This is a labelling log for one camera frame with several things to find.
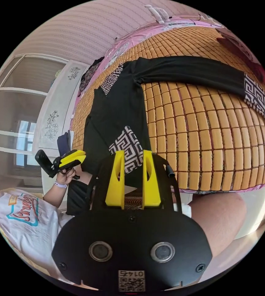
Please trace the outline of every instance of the white t-shirt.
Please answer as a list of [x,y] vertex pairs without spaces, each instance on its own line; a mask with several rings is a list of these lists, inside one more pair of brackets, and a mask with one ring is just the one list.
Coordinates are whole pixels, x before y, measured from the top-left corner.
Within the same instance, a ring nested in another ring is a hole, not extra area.
[[25,191],[0,191],[0,228],[11,244],[52,277],[70,284],[56,267],[51,252],[61,228],[72,218]]

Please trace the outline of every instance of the mattress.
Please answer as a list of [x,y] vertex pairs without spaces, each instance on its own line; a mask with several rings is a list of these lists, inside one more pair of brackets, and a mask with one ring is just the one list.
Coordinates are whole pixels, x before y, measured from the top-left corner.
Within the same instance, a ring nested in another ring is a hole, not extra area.
[[[93,90],[125,61],[202,56],[244,71],[265,90],[245,63],[218,43],[220,37],[209,27],[174,28],[120,55],[78,103],[72,124],[73,148],[83,147]],[[183,83],[156,82],[142,87],[151,149],[168,160],[181,191],[246,191],[265,185],[265,121],[239,97]],[[185,104],[191,104],[187,106],[193,109],[191,114],[183,113]]]

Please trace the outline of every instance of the black and white patterned fabric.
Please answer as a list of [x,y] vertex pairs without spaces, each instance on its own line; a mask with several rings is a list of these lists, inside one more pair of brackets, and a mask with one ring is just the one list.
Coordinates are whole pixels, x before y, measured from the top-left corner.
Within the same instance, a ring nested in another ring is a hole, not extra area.
[[244,90],[244,102],[265,118],[265,91],[246,74]]
[[126,126],[117,140],[109,147],[111,154],[124,150],[125,173],[143,165],[143,149],[134,132]]
[[102,83],[101,88],[104,91],[105,95],[107,95],[111,89],[111,87],[114,85],[114,83],[117,81],[119,75],[121,74],[123,70],[123,64],[120,64],[118,66],[118,68],[111,73],[110,75],[108,75],[105,78],[105,81]]

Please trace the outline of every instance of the screw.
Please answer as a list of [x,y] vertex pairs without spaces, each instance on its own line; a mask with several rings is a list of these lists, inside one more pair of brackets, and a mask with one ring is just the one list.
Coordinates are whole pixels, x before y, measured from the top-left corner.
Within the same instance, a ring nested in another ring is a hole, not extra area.
[[196,267],[196,272],[202,272],[205,269],[205,264],[201,263]]
[[129,220],[129,222],[135,222],[136,217],[135,216],[130,216],[128,220]]
[[63,262],[61,262],[61,263],[59,264],[59,267],[60,267],[62,270],[66,270],[66,269],[67,269],[66,264],[63,263]]

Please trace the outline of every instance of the hand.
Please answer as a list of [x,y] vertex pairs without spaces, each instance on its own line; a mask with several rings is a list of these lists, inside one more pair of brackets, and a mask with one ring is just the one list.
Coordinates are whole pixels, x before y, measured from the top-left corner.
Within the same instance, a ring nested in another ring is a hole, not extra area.
[[75,175],[76,170],[74,168],[71,168],[67,173],[66,170],[62,170],[57,174],[56,182],[61,185],[68,185]]

